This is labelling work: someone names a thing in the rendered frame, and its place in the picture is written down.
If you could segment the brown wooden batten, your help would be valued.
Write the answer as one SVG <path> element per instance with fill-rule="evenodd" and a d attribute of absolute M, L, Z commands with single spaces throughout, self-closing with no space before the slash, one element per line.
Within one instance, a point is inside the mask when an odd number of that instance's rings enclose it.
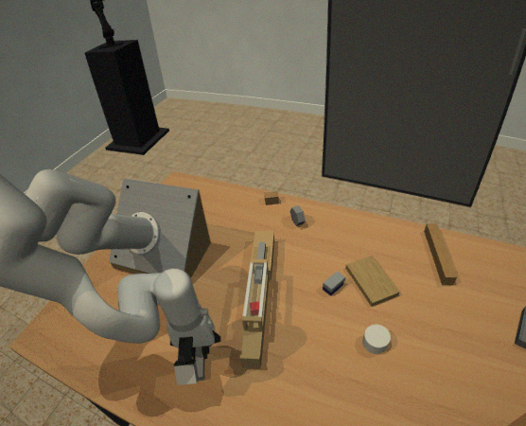
<path fill-rule="evenodd" d="M 457 276 L 437 223 L 427 223 L 424 232 L 442 285 L 454 285 Z"/>

